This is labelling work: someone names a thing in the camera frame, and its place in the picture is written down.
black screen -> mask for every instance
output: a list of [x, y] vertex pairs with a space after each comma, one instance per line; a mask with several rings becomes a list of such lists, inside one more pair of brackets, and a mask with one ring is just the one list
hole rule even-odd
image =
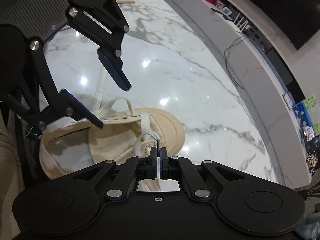
[[278, 25], [296, 49], [320, 29], [320, 0], [251, 0]]

